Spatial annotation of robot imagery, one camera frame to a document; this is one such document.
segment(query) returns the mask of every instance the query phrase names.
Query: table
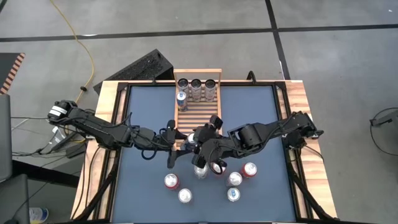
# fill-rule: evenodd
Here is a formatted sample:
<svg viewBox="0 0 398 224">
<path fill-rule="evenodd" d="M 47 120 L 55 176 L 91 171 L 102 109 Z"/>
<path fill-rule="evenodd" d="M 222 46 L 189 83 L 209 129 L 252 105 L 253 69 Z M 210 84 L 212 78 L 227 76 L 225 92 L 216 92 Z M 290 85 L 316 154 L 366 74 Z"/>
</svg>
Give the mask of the table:
<svg viewBox="0 0 398 224">
<path fill-rule="evenodd" d="M 208 69 L 208 70 L 175 70 L 175 73 L 180 72 L 221 72 L 218 69 Z M 170 85 L 174 80 L 159 80 L 156 82 L 157 85 Z M 120 122 L 122 120 L 123 109 L 126 106 L 126 87 L 128 83 L 133 83 L 135 85 L 152 85 L 152 81 L 149 80 L 139 80 L 139 81 L 106 81 L 103 83 L 101 94 L 99 95 L 98 105 L 96 109 L 96 116 L 105 119 L 109 122 Z M 237 85 L 252 85 L 252 80 L 222 80 L 221 86 L 224 83 L 235 83 Z M 287 109 L 291 111 L 303 111 L 311 116 L 310 108 L 307 101 L 307 96 L 305 94 L 305 89 L 302 81 L 281 81 L 281 80 L 258 80 L 257 85 L 261 83 L 278 83 L 280 88 L 277 89 L 277 95 L 281 108 L 281 116 L 283 118 L 287 117 Z M 285 102 L 289 102 L 289 107 L 285 108 Z M 320 152 L 320 148 L 317 140 L 308 139 L 307 143 L 310 147 L 314 148 Z M 81 199 L 80 206 L 78 202 L 81 196 L 83 188 L 83 175 L 80 176 L 80 183 L 76 192 L 75 203 L 73 206 L 73 211 L 76 210 L 76 216 L 78 216 L 83 210 L 86 203 L 86 197 L 88 201 L 95 195 L 98 191 L 99 184 L 101 180 L 104 179 L 105 172 L 102 172 L 104 162 L 107 161 L 107 172 L 110 171 L 111 165 L 114 162 L 115 152 L 106 153 L 105 150 L 100 149 L 93 158 L 93 154 L 97 149 L 97 143 L 95 141 L 90 141 L 88 144 L 86 152 L 86 162 L 85 162 L 85 184 L 83 195 Z M 316 154 L 310 151 L 303 150 L 301 155 L 302 169 L 305 176 L 305 182 L 307 188 L 312 193 L 317 202 L 323 207 L 323 209 L 335 217 L 335 207 L 333 204 L 333 199 L 331 197 L 331 192 L 328 184 L 328 179 L 326 176 L 325 167 L 323 165 L 322 159 L 320 159 Z M 93 166 L 91 170 L 91 179 L 87 180 L 90 162 L 93 160 Z M 114 190 L 114 185 L 108 187 L 107 191 L 104 193 L 102 201 L 98 208 L 91 214 L 91 218 L 106 218 L 110 217 L 110 212 L 107 210 L 108 205 L 113 204 L 113 194 L 109 192 Z M 307 218 L 308 213 L 305 206 L 305 202 L 299 189 L 296 187 L 298 207 L 300 209 L 298 216 L 302 218 Z"/>
</svg>

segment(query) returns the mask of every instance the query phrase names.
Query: concrete floor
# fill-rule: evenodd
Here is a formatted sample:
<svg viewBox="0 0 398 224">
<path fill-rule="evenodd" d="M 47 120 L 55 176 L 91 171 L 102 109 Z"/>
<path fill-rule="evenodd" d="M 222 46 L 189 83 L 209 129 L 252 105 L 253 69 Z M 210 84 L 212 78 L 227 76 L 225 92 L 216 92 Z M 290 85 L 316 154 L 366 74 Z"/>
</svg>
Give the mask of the concrete floor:
<svg viewBox="0 0 398 224">
<path fill-rule="evenodd" d="M 268 28 L 263 0 L 55 1 L 78 34 L 113 34 L 193 29 Z M 272 0 L 278 27 L 392 24 L 396 1 Z M 0 37 L 71 35 L 49 1 L 8 1 L 0 13 Z M 398 219 L 398 157 L 380 153 L 369 136 L 369 119 L 398 105 L 395 70 L 398 29 L 280 33 L 292 79 L 304 80 L 320 138 L 333 199 L 342 220 L 395 223 Z M 271 33 L 84 40 L 94 57 L 93 83 L 158 48 L 175 68 L 222 68 L 225 78 L 281 79 Z M 86 53 L 71 40 L 0 43 L 0 52 L 25 52 L 9 91 L 13 116 L 45 116 L 56 100 L 74 100 L 90 76 Z M 97 95 L 83 96 L 95 108 Z M 15 151 L 32 152 L 51 138 L 45 121 L 28 121 L 34 130 L 13 132 Z M 380 145 L 398 154 L 396 130 L 375 130 Z M 48 159 L 22 158 L 35 165 Z M 61 160 L 53 168 L 75 172 L 81 159 Z M 51 222 L 66 221 L 73 189 L 51 186 L 32 199 L 57 211 Z M 54 195 L 64 198 L 62 206 Z"/>
</svg>

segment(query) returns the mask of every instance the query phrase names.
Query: floor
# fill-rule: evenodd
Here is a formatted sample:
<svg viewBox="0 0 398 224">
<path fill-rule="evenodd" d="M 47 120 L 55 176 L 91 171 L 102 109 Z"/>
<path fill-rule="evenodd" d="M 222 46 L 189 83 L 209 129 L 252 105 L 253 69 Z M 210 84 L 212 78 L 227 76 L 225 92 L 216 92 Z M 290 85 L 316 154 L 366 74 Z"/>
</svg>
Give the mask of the floor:
<svg viewBox="0 0 398 224">
<path fill-rule="evenodd" d="M 379 152 L 369 135 L 369 119 L 398 105 L 397 1 L 55 2 L 77 34 L 115 34 L 83 40 L 94 57 L 94 84 L 153 49 L 175 68 L 222 68 L 230 79 L 245 78 L 253 70 L 258 79 L 282 79 L 283 74 L 303 80 L 314 122 L 325 130 L 320 145 L 338 216 L 374 223 L 398 219 L 398 157 Z M 268 15 L 270 4 L 275 20 Z M 90 76 L 90 61 L 74 40 L 49 40 L 71 32 L 48 0 L 8 1 L 0 13 L 0 30 L 0 52 L 26 53 L 9 90 L 13 116 L 43 117 L 54 101 L 77 97 Z M 184 30 L 219 34 L 174 32 Z M 158 33 L 142 37 L 145 32 Z M 95 109 L 97 100 L 90 89 L 80 106 Z M 52 136 L 45 121 L 30 120 L 21 128 L 36 133 L 14 130 L 15 151 L 32 152 Z M 387 124 L 375 129 L 375 138 L 398 154 L 395 133 Z M 38 166 L 50 161 L 18 159 Z M 62 159 L 48 168 L 75 172 L 80 164 L 80 158 Z M 41 194 L 31 204 L 56 211 L 50 214 L 52 222 L 66 221 L 75 190 L 51 185 Z M 61 195 L 63 203 L 55 202 L 54 195 Z"/>
</svg>

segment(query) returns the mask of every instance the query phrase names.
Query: wooden table frame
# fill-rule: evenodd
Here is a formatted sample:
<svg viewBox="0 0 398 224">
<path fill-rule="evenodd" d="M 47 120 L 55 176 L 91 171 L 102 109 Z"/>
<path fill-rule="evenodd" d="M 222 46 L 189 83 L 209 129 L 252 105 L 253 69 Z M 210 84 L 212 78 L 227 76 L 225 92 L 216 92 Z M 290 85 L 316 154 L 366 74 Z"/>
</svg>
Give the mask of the wooden table frame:
<svg viewBox="0 0 398 224">
<path fill-rule="evenodd" d="M 308 105 L 307 96 L 302 81 L 296 80 L 221 80 L 221 86 L 272 86 L 275 96 L 275 104 L 277 105 L 277 114 L 279 119 L 286 118 L 291 111 L 303 111 L 308 113 L 311 117 L 310 107 Z M 129 89 L 131 85 L 134 86 L 175 86 L 175 80 L 158 80 L 153 83 L 151 80 L 138 80 L 138 81 L 105 81 L 99 95 L 98 105 L 96 109 L 96 116 L 107 120 L 112 123 L 118 123 L 126 116 Z M 320 148 L 317 140 L 307 139 L 308 146 L 315 149 L 320 153 Z M 83 186 L 83 175 L 80 175 L 79 186 L 77 188 L 75 203 L 73 205 L 73 212 L 76 210 L 75 217 L 84 210 L 86 203 L 91 201 L 95 193 L 97 193 L 100 183 L 102 183 L 110 172 L 112 165 L 115 162 L 115 157 L 118 159 L 119 153 L 114 151 L 106 151 L 100 149 L 96 157 L 93 154 L 98 145 L 95 140 L 89 142 L 86 157 L 85 157 L 85 182 Z M 298 156 L 297 151 L 289 151 L 290 157 L 293 159 Z M 90 163 L 93 160 L 91 168 L 91 179 L 87 180 L 90 170 Z M 331 196 L 326 170 L 323 161 L 318 155 L 302 150 L 301 156 L 292 163 L 296 172 L 305 179 L 303 182 L 307 189 L 311 192 L 313 197 L 322 206 L 324 211 L 329 215 L 336 217 L 335 206 Z M 290 183 L 292 190 L 292 198 L 294 200 L 294 208 L 296 218 L 316 218 L 310 209 L 307 201 L 304 199 L 301 191 L 293 184 Z M 104 193 L 102 200 L 91 214 L 92 219 L 108 219 L 111 217 L 111 207 L 113 205 L 114 191 L 116 188 L 116 181 L 114 181 Z"/>
</svg>

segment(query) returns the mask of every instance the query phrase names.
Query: yellow cable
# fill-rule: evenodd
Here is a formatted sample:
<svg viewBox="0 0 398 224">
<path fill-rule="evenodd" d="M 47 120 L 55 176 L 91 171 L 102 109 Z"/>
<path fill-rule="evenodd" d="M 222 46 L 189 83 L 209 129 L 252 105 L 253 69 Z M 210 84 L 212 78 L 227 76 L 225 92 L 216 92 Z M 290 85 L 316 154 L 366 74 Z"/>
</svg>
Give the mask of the yellow cable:
<svg viewBox="0 0 398 224">
<path fill-rule="evenodd" d="M 70 25 L 68 19 L 63 15 L 63 13 L 61 12 L 61 10 L 57 7 L 57 5 L 55 5 L 53 0 L 50 0 L 51 4 L 57 9 L 57 11 L 59 12 L 59 14 L 63 17 L 63 19 L 65 20 L 65 22 L 67 22 L 70 30 L 72 30 L 73 32 L 73 36 L 75 37 L 75 40 L 86 50 L 88 56 L 90 56 L 90 60 L 91 60 L 91 76 L 90 78 L 87 80 L 86 84 L 84 85 L 84 87 L 87 88 L 87 86 L 90 84 L 90 82 L 93 80 L 94 78 L 94 60 L 93 57 L 91 56 L 90 52 L 88 51 L 88 49 L 86 48 L 86 46 L 80 42 L 80 40 L 77 39 L 75 30 L 73 30 L 73 27 Z M 83 90 L 80 90 L 80 93 L 78 95 L 78 97 L 76 98 L 75 102 L 76 104 L 79 102 L 81 95 L 83 94 Z"/>
</svg>

